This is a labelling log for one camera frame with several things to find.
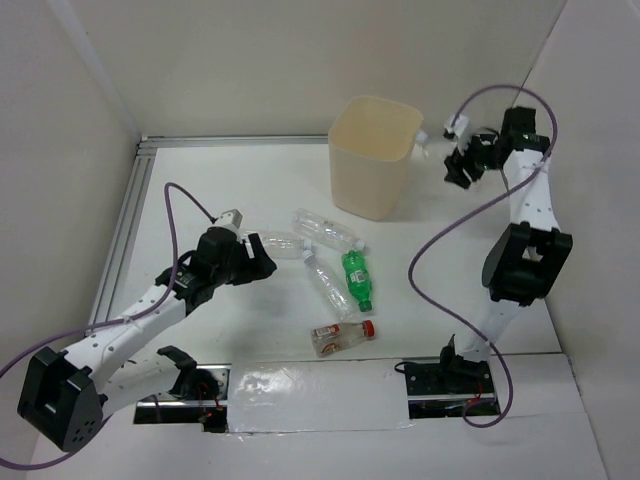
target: white table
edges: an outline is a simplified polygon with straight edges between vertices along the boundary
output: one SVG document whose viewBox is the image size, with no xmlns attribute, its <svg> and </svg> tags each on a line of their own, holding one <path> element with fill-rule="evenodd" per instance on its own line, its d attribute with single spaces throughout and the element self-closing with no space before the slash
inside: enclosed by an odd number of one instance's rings
<svg viewBox="0 0 640 480">
<path fill-rule="evenodd" d="M 318 387 L 305 385 L 317 378 L 313 374 L 295 377 L 302 385 L 285 381 L 273 393 L 267 392 L 261 407 L 275 406 L 275 410 L 264 410 L 271 417 L 262 422 L 261 415 L 246 415 L 245 420 L 258 419 L 262 426 L 252 429 L 237 423 L 234 428 L 240 433 L 205 434 L 195 425 L 135 426 L 133 408 L 128 408 L 118 412 L 85 451 L 28 478 L 606 479 L 567 359 L 554 353 L 560 347 L 543 302 L 515 320 L 498 344 L 505 353 L 521 354 L 507 356 L 515 401 L 510 416 L 498 427 L 474 430 L 461 419 L 443 418 L 417 420 L 411 426 L 403 419 L 390 428 L 390 419 L 396 421 L 406 412 L 405 399 L 398 396 L 398 386 L 393 387 L 397 379 L 386 377 L 397 375 L 388 372 L 393 359 L 437 356 L 450 335 L 462 331 L 410 289 L 409 261 L 429 237 L 504 188 L 499 176 L 487 175 L 479 191 L 463 192 L 442 181 L 441 159 L 430 157 L 426 163 L 419 152 L 414 153 L 412 176 L 398 209 L 387 221 L 375 223 L 332 205 L 326 145 L 222 144 L 158 150 L 137 237 L 125 255 L 128 274 L 117 282 L 114 314 L 135 301 L 170 264 L 162 186 L 175 181 L 212 213 L 238 208 L 249 228 L 287 229 L 297 207 L 352 226 L 370 246 L 368 263 L 375 282 L 372 320 L 378 336 L 329 357 L 342 360 L 336 363 L 344 366 L 336 384 L 345 387 L 333 389 L 332 385 L 323 391 L 327 408 L 317 409 L 314 418 L 305 412 L 308 407 L 303 401 L 305 392 Z M 174 196 L 174 205 L 180 250 L 185 251 L 195 246 L 207 224 L 179 195 Z M 426 255 L 417 268 L 418 284 L 473 319 L 475 306 L 486 295 L 480 284 L 482 263 L 507 221 L 507 207 L 502 205 L 468 222 Z M 319 248 L 318 254 L 340 271 L 337 253 Z M 220 288 L 211 302 L 149 348 L 172 344 L 203 363 L 233 363 L 232 376 L 268 365 L 276 375 L 281 368 L 291 378 L 292 371 L 322 367 L 322 362 L 309 362 L 316 360 L 309 329 L 331 321 L 307 284 L 301 263 L 280 261 L 279 270 L 268 281 Z M 357 362 L 356 368 L 348 359 L 369 361 L 364 362 L 366 366 Z M 264 361 L 290 363 L 255 363 Z M 504 405 L 503 372 L 496 359 L 490 365 Z M 375 375 L 385 376 L 378 396 L 371 394 Z M 299 402 L 295 395 L 301 395 Z M 231 392 L 229 408 L 240 409 L 234 398 L 239 397 Z M 347 401 L 370 409 L 371 415 L 354 422 L 349 409 L 331 408 Z M 279 402 L 286 403 L 284 410 L 277 408 Z M 298 425 L 300 430 L 323 430 L 326 418 L 332 431 L 242 433 L 275 432 L 278 415 L 286 416 L 286 426 L 292 430 Z M 232 417 L 237 421 L 237 414 L 232 416 L 230 410 Z M 359 429 L 358 422 L 363 421 L 371 422 L 366 431 L 349 430 Z M 56 448 L 41 437 L 34 461 L 57 455 Z"/>
<path fill-rule="evenodd" d="M 409 262 L 431 236 L 504 186 L 500 175 L 489 174 L 481 190 L 465 192 L 443 181 L 444 166 L 435 157 L 427 163 L 415 150 L 400 205 L 386 221 L 372 222 L 332 204 L 326 145 L 159 149 L 126 280 L 111 313 L 116 315 L 134 302 L 171 263 L 163 186 L 174 181 L 214 215 L 239 209 L 246 228 L 289 230 L 298 207 L 352 227 L 369 246 L 367 262 L 375 288 L 371 319 L 377 338 L 331 359 L 436 357 L 451 334 L 465 327 L 411 290 Z M 195 248 L 207 221 L 179 192 L 174 192 L 173 203 L 180 251 Z M 474 312 L 488 301 L 480 282 L 483 262 L 508 219 L 508 206 L 498 206 L 436 244 L 416 269 L 418 284 L 473 320 Z M 337 252 L 318 247 L 317 253 L 342 274 Z M 313 360 L 309 330 L 333 322 L 309 285 L 302 262 L 281 260 L 267 281 L 219 288 L 212 301 L 149 348 L 172 344 L 203 363 Z M 515 320 L 498 345 L 505 353 L 559 352 L 544 302 L 536 302 Z"/>
</svg>

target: beige wall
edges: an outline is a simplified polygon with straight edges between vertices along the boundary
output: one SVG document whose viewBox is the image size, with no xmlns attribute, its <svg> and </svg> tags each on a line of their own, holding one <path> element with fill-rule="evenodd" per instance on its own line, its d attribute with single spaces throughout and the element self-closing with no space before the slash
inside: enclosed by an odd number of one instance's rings
<svg viewBox="0 0 640 480">
<path fill-rule="evenodd" d="M 564 0 L 71 3 L 141 131 L 171 136 L 326 133 L 359 94 L 439 133 L 472 90 L 524 80 Z"/>
<path fill-rule="evenodd" d="M 0 2 L 0 362 L 86 323 L 135 142 L 44 1 Z M 2 379 L 0 455 L 28 462 L 24 366 Z M 0 478 L 23 478 L 0 468 Z"/>
<path fill-rule="evenodd" d="M 574 236 L 548 303 L 611 480 L 640 476 L 638 78 L 638 10 L 569 0 L 527 82 L 558 115 L 553 202 Z"/>
</svg>

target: bottle cap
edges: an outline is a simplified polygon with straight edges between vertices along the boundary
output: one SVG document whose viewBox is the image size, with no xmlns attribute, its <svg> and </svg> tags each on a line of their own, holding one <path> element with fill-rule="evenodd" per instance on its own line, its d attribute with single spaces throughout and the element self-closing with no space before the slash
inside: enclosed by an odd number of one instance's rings
<svg viewBox="0 0 640 480">
<path fill-rule="evenodd" d="M 305 250 L 304 252 L 302 252 L 302 260 L 304 260 L 305 262 L 311 257 L 315 257 L 311 250 Z"/>
<path fill-rule="evenodd" d="M 373 322 L 371 320 L 362 322 L 362 328 L 364 328 L 364 336 L 367 338 L 371 338 L 376 334 L 376 329 L 373 328 Z"/>
<path fill-rule="evenodd" d="M 358 306 L 360 307 L 361 312 L 370 312 L 373 309 L 373 305 L 371 305 L 371 302 L 369 300 L 360 302 Z"/>
</svg>

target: green bottle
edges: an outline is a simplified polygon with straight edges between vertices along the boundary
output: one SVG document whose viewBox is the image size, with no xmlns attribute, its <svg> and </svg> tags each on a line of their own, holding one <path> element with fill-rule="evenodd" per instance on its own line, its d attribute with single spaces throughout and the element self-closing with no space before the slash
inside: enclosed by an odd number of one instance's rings
<svg viewBox="0 0 640 480">
<path fill-rule="evenodd" d="M 347 274 L 347 286 L 351 295 L 358 300 L 361 312 L 370 312 L 371 279 L 364 261 L 364 254 L 356 250 L 342 255 L 342 266 Z"/>
</svg>

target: purple cable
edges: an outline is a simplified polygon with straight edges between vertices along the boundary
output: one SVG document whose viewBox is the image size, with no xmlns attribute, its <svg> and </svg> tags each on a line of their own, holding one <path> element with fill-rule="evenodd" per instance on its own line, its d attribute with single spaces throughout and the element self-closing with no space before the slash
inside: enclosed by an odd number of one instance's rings
<svg viewBox="0 0 640 480">
<path fill-rule="evenodd" d="M 173 183 L 173 182 L 169 182 L 166 183 L 164 186 L 164 201 L 165 201 L 165 205 L 167 207 L 167 219 L 169 220 L 169 232 L 171 234 L 171 249 L 172 249 L 172 265 L 171 265 L 171 276 L 169 277 L 169 285 L 167 285 L 167 289 L 165 290 L 165 292 L 162 294 L 162 296 L 158 299 L 158 301 L 152 305 L 151 307 L 147 308 L 146 310 L 143 310 L 139 313 L 136 313 L 135 315 L 131 316 L 131 320 L 138 320 L 142 317 L 144 317 L 145 315 L 153 312 L 154 310 L 156 310 L 160 305 L 162 305 L 162 303 L 169 297 L 169 295 L 171 294 L 171 291 L 173 290 L 173 285 L 176 281 L 176 276 L 178 275 L 178 234 L 176 233 L 176 225 L 173 219 L 173 210 L 171 208 L 171 196 L 169 195 L 169 190 L 171 188 L 175 188 L 177 190 L 180 190 L 180 192 L 182 192 L 184 195 L 187 196 L 187 198 L 189 198 L 189 200 L 191 200 L 196 207 L 198 207 L 205 215 L 206 217 L 213 223 L 215 222 L 216 218 L 211 216 L 209 214 L 209 212 L 207 211 L 206 208 L 204 208 L 202 206 L 202 204 L 196 200 L 196 198 L 191 195 L 187 190 L 185 190 L 183 187 L 181 187 L 180 185 Z M 107 328 L 107 327 L 112 327 L 114 325 L 120 325 L 124 323 L 124 319 L 122 318 L 116 318 L 115 320 L 109 320 L 107 322 L 102 322 L 99 323 L 97 325 L 90 325 L 88 327 L 85 328 L 74 328 L 72 330 L 67 330 L 65 332 L 61 332 L 58 333 L 56 335 L 53 335 L 49 338 L 45 338 L 44 340 L 30 346 L 29 348 L 27 348 L 26 350 L 24 350 L 23 352 L 17 354 L 13 359 L 11 359 L 4 367 L 2 367 L 2 369 L 0 370 L 0 379 L 2 377 L 4 377 L 6 375 L 6 373 L 11 370 L 20 360 L 22 360 L 23 358 L 25 358 L 26 356 L 36 352 L 37 350 L 40 350 L 42 347 L 55 342 L 56 340 L 60 340 L 62 338 L 66 338 L 66 337 L 72 337 L 75 335 L 82 335 L 85 332 L 89 332 L 92 330 L 99 330 L 101 328 Z M 109 419 L 107 418 L 103 423 L 102 426 L 104 426 L 104 424 L 108 421 Z M 12 470 L 20 470 L 20 471 L 30 471 L 30 470 L 42 470 L 45 468 L 49 468 L 49 467 L 53 467 L 54 465 L 58 465 L 59 463 L 64 462 L 65 460 L 71 458 L 73 455 L 75 455 L 78 452 L 73 452 L 73 453 L 68 453 L 66 455 L 63 455 L 60 458 L 56 458 L 55 460 L 51 460 L 49 462 L 44 462 L 44 463 L 37 463 L 34 465 L 23 465 L 23 464 L 19 464 L 19 463 L 13 463 L 9 460 L 5 460 L 4 458 L 0 457 L 0 466 L 5 467 L 5 468 L 10 468 Z"/>
<path fill-rule="evenodd" d="M 508 393 L 508 397 L 507 397 L 507 405 L 504 407 L 504 409 L 502 410 L 502 412 L 500 413 L 500 415 L 498 415 L 498 417 L 496 419 L 492 420 L 489 423 L 475 423 L 475 422 L 472 422 L 471 420 L 469 420 L 467 418 L 467 412 L 469 411 L 470 408 L 473 408 L 476 405 L 479 405 L 479 404 L 482 404 L 482 403 L 493 402 L 492 399 L 478 400 L 476 402 L 469 403 L 462 410 L 462 418 L 463 418 L 463 420 L 466 423 L 468 423 L 469 425 L 471 425 L 472 427 L 475 427 L 475 428 L 493 427 L 494 425 L 500 423 L 507 416 L 507 414 L 509 413 L 509 410 L 511 410 L 511 406 L 513 405 L 513 379 L 511 378 L 511 372 L 509 371 L 509 367 L 507 366 L 507 363 L 506 363 L 504 357 L 502 356 L 502 354 L 500 353 L 498 348 L 492 342 L 489 341 L 487 336 L 484 333 L 482 333 L 478 328 L 476 328 L 471 322 L 469 322 L 468 320 L 464 319 L 461 315 L 457 314 L 456 312 L 454 312 L 450 308 L 445 307 L 444 305 L 442 305 L 438 301 L 436 301 L 433 298 L 431 298 L 430 296 L 428 296 L 422 290 L 420 290 L 420 288 L 416 285 L 416 282 L 415 282 L 415 280 L 413 278 L 413 272 L 414 272 L 414 270 L 416 268 L 416 264 L 418 263 L 418 261 L 420 260 L 422 255 L 424 255 L 424 253 L 427 250 L 429 250 L 438 240 L 440 240 L 442 237 L 444 237 L 448 233 L 451 233 L 453 230 L 458 228 L 460 225 L 465 223 L 467 220 L 470 220 L 471 218 L 475 217 L 479 213 L 482 213 L 485 210 L 488 210 L 489 208 L 493 207 L 497 203 L 500 203 L 505 198 L 508 198 L 513 193 L 517 192 L 518 190 L 524 188 L 529 183 L 531 183 L 536 178 L 538 173 L 540 173 L 541 166 L 547 161 L 549 156 L 551 156 L 551 152 L 553 151 L 553 148 L 556 145 L 556 140 L 558 138 L 558 121 L 557 121 L 557 118 L 556 118 L 555 114 L 553 113 L 553 110 L 551 110 L 551 107 L 549 106 L 549 104 L 540 95 L 538 95 L 537 93 L 535 93 L 535 92 L 533 92 L 533 91 L 531 91 L 531 90 L 529 90 L 527 88 L 520 87 L 518 85 L 496 84 L 496 85 L 489 85 L 487 87 L 481 88 L 477 92 L 473 93 L 469 98 L 467 98 L 467 100 L 465 100 L 465 102 L 462 104 L 462 106 L 456 112 L 456 114 L 455 114 L 455 116 L 453 118 L 452 124 L 455 124 L 455 122 L 456 122 L 456 120 L 458 120 L 458 117 L 460 116 L 460 114 L 464 111 L 464 109 L 467 107 L 467 105 L 469 105 L 469 103 L 473 99 L 475 99 L 479 95 L 482 95 L 483 93 L 489 92 L 491 90 L 517 90 L 518 92 L 524 92 L 527 95 L 535 98 L 544 107 L 544 109 L 547 111 L 547 114 L 549 115 L 549 120 L 551 121 L 552 135 L 551 135 L 551 142 L 549 144 L 549 148 L 547 149 L 547 151 L 544 153 L 544 155 L 540 159 L 540 164 L 538 165 L 538 167 L 536 167 L 536 169 L 533 171 L 533 173 L 531 175 L 529 175 L 529 177 L 527 177 L 526 180 L 522 181 L 521 183 L 519 183 L 515 187 L 507 190 L 502 195 L 499 195 L 496 198 L 494 198 L 493 200 L 485 203 L 484 205 L 479 206 L 475 210 L 473 210 L 473 211 L 469 212 L 468 214 L 466 214 L 464 217 L 456 220 L 451 225 L 449 225 L 447 228 L 442 230 L 440 233 L 437 233 L 431 240 L 429 240 L 420 250 L 418 250 L 418 253 L 416 253 L 415 257 L 413 257 L 413 260 L 411 260 L 411 263 L 409 264 L 409 272 L 408 272 L 409 283 L 411 284 L 411 287 L 416 291 L 416 293 L 418 295 L 420 295 L 423 299 L 425 299 L 427 302 L 429 302 L 431 305 L 433 305 L 434 307 L 442 310 L 444 313 L 452 316 L 453 318 L 455 318 L 456 320 L 461 322 L 467 328 L 471 329 L 473 331 L 473 333 L 475 333 L 483 341 L 488 343 L 489 347 L 491 347 L 491 350 L 493 350 L 493 352 L 496 354 L 496 357 L 498 357 L 498 360 L 500 361 L 500 365 L 502 365 L 502 368 L 504 369 L 505 376 L 507 377 L 507 386 L 508 386 L 508 392 L 509 393 Z"/>
</svg>

